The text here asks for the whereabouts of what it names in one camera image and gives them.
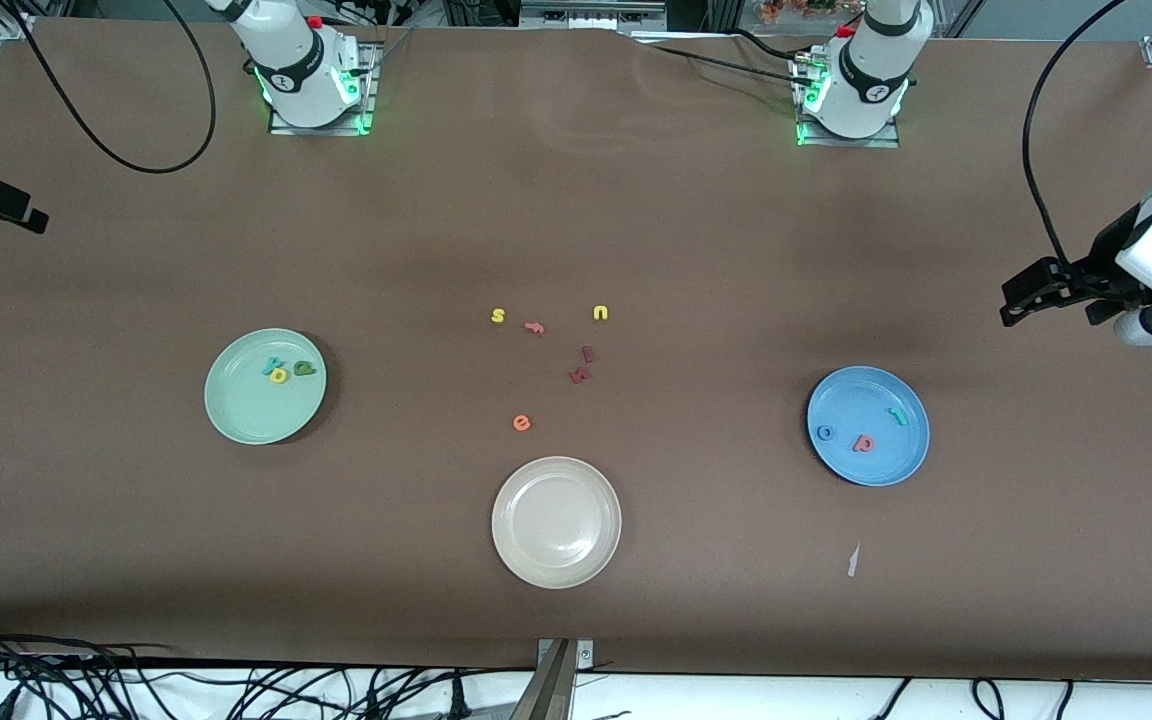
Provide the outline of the beige plate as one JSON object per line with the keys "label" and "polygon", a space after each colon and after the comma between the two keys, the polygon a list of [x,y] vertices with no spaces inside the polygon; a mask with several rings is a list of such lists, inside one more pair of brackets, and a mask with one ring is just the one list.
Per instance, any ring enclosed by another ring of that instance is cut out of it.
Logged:
{"label": "beige plate", "polygon": [[567,591],[598,577],[620,547],[620,497],[590,462],[550,456],[506,479],[492,507],[492,539],[515,577]]}

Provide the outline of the orange flowers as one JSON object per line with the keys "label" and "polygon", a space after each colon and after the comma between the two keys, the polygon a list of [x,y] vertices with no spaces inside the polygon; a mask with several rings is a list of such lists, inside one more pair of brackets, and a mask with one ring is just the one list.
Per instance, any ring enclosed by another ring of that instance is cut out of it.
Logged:
{"label": "orange flowers", "polygon": [[841,26],[865,8],[867,0],[755,0],[755,17],[764,26],[801,26],[814,22]]}

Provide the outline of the grey power strip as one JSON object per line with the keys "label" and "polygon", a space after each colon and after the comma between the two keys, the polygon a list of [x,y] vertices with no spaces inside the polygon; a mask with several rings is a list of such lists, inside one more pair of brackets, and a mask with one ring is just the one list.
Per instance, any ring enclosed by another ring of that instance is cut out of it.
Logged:
{"label": "grey power strip", "polygon": [[667,5],[666,0],[520,0],[518,26],[666,32]]}

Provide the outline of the small metal bracket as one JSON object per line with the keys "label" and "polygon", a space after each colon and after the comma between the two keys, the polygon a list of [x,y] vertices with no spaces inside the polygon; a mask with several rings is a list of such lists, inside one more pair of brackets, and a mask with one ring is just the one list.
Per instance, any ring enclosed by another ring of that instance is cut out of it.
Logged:
{"label": "small metal bracket", "polygon": [[[536,665],[540,666],[544,657],[547,655],[550,647],[556,643],[556,639],[541,638],[538,642],[538,655],[536,655]],[[576,669],[579,673],[588,673],[588,670],[594,669],[594,639],[593,638],[577,638],[573,641],[575,643],[575,655],[576,655]]]}

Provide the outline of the green plate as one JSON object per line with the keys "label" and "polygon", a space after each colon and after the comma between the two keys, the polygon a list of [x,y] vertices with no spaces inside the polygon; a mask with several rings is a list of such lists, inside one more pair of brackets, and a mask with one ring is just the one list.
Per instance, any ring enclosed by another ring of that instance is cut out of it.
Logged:
{"label": "green plate", "polygon": [[[262,367],[278,356],[288,382],[270,382]],[[314,361],[319,373],[293,376],[296,361]],[[212,427],[238,445],[274,445],[305,429],[324,404],[328,369],[319,347],[297,331],[266,328],[232,341],[217,356],[204,384]]]}

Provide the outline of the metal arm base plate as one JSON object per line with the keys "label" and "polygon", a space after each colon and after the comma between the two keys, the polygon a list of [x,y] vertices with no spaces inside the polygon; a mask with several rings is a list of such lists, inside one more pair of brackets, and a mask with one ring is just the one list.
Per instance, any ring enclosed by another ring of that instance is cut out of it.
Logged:
{"label": "metal arm base plate", "polygon": [[382,47],[342,36],[297,85],[285,73],[257,73],[270,105],[270,132],[358,137],[371,131]]}
{"label": "metal arm base plate", "polygon": [[791,79],[799,86],[791,91],[796,113],[797,145],[833,147],[896,149],[901,92],[895,99],[864,104],[849,97],[844,83],[833,79],[828,59],[799,53],[787,61]]}

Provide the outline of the brown table cover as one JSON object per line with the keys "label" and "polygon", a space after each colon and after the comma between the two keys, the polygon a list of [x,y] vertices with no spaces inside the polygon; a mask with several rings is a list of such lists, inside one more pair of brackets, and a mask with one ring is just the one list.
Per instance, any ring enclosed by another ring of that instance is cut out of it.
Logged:
{"label": "brown table cover", "polygon": [[[900,146],[841,149],[797,145],[772,81],[607,31],[424,29],[382,65],[371,135],[275,137],[236,36],[195,33],[218,127],[169,176],[97,151],[26,44],[0,54],[0,179],[51,218],[0,222],[0,632],[1152,679],[1152,348],[1079,306],[998,319],[1049,250],[1020,159],[1049,44],[932,41]],[[266,328],[306,334],[328,388],[297,434],[238,445],[204,384]],[[814,386],[852,365],[931,419],[896,486],[806,439]],[[515,577],[490,529],[550,456],[602,471],[623,515],[567,591]]]}

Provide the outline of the blue plate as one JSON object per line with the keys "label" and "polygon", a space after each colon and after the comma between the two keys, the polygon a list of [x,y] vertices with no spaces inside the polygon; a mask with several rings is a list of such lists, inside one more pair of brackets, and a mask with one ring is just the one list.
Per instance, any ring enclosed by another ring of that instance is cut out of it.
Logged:
{"label": "blue plate", "polygon": [[[901,407],[909,424],[899,427],[888,407]],[[814,435],[820,424],[835,429],[831,441]],[[876,366],[842,366],[820,379],[808,400],[805,434],[832,473],[863,487],[905,482],[931,450],[931,419],[922,397],[910,384]],[[861,434],[876,438],[876,450],[852,450]]]}

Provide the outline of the grey metal bar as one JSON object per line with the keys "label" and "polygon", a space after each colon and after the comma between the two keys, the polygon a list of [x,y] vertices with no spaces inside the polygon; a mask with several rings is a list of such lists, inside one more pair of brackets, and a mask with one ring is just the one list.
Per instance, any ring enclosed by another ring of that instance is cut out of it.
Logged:
{"label": "grey metal bar", "polygon": [[538,667],[509,720],[571,720],[579,641],[543,641],[540,646]]}

